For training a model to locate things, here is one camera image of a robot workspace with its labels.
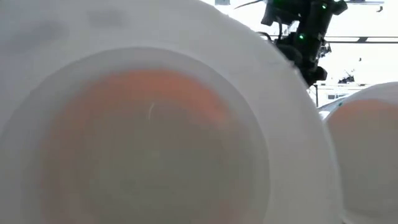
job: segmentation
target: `white bowl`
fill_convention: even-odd
[[[325,122],[340,165],[346,223],[398,223],[398,83],[347,97]]]
[[[339,223],[305,85],[249,28],[191,0],[1,10],[0,223]]]

